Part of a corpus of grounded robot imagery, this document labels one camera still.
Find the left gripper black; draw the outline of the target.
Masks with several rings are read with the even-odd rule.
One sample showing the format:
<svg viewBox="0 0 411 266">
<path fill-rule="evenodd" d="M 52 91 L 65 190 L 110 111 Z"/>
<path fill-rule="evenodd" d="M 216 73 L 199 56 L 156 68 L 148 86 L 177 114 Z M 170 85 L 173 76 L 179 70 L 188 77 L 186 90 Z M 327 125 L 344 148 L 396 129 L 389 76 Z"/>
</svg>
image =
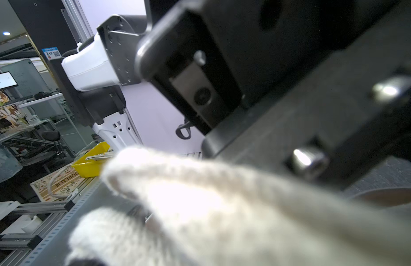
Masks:
<svg viewBox="0 0 411 266">
<path fill-rule="evenodd" d="M 205 157 L 334 188 L 411 163 L 411 1 L 179 1 L 134 68 Z"/>
</svg>

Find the cream canvas tote bag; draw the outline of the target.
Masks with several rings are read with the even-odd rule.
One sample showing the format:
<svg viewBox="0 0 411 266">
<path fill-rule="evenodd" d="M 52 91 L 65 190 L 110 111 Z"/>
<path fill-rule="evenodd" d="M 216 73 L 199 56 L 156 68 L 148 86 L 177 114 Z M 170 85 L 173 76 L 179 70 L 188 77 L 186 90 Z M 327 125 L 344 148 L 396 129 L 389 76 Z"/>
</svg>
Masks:
<svg viewBox="0 0 411 266">
<path fill-rule="evenodd" d="M 131 146 L 105 164 L 117 196 L 80 219 L 68 266 L 411 266 L 411 220 L 291 178 Z"/>
</svg>

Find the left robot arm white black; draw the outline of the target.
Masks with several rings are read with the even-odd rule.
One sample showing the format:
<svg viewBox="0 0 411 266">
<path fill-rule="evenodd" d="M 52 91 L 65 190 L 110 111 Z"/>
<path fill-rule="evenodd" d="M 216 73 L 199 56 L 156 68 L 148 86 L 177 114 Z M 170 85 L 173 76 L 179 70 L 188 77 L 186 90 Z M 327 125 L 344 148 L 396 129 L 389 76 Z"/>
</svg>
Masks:
<svg viewBox="0 0 411 266">
<path fill-rule="evenodd" d="M 149 82 L 202 152 L 345 188 L 411 162 L 411 1 L 146 1 L 54 59 L 82 122 L 110 125 Z"/>
</svg>

